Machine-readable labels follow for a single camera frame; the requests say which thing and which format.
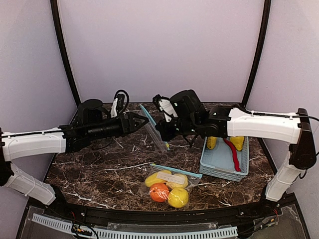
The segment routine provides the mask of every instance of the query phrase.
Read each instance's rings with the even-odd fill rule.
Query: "orange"
[[[169,189],[164,183],[155,183],[150,187],[150,197],[153,201],[165,202],[169,195]]]

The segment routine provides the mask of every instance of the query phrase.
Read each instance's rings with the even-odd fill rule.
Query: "plastic bag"
[[[168,203],[174,208],[187,209],[189,194],[203,176],[152,163],[151,170],[141,186],[142,194],[158,203]]]

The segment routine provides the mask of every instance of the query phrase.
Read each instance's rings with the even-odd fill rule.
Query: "white label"
[[[185,182],[185,178],[182,178],[176,175],[171,175],[164,172],[158,172],[158,175],[156,176],[156,178],[166,180],[167,182],[173,182],[178,184],[184,184]]]

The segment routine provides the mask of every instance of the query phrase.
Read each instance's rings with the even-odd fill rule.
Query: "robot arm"
[[[177,135],[201,137],[250,136],[290,143],[284,164],[267,185],[265,198],[276,202],[297,177],[316,163],[316,152],[309,117],[305,109],[297,113],[249,112],[237,107],[213,107],[207,111],[193,90],[182,91],[170,99],[157,95],[156,107],[165,113],[156,129],[163,141]]]
[[[87,100],[79,105],[77,118],[69,125],[36,132],[1,133],[0,186],[13,188],[50,205],[59,190],[23,172],[11,161],[45,153],[76,152],[94,140],[123,137],[137,131],[149,120],[133,112],[124,113],[123,99],[123,95],[116,93],[111,113],[102,107],[101,101]]]

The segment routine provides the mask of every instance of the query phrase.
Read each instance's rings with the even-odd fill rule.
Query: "red chili pepper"
[[[235,145],[233,145],[232,142],[228,141],[227,139],[224,138],[224,142],[230,147],[232,153],[233,153],[233,161],[234,161],[234,165],[235,165],[235,170],[237,172],[241,172],[241,169],[239,167],[239,161],[237,158],[237,151],[236,151],[236,147]]]

